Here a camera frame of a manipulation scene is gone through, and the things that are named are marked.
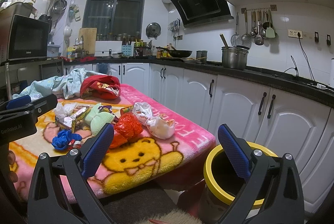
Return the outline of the person left hand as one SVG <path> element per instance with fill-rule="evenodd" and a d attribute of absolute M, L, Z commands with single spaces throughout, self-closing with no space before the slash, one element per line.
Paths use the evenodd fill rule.
<path fill-rule="evenodd" d="M 9 161 L 10 167 L 14 167 L 15 162 L 16 162 L 16 157 L 15 157 L 15 154 L 14 154 L 13 151 L 10 150 L 8 152 L 7 159 Z M 13 171 L 13 170 L 9 170 L 8 178 L 9 178 L 10 182 L 12 182 L 12 183 L 16 183 L 18 181 L 18 176 L 15 173 L 15 171 Z"/>

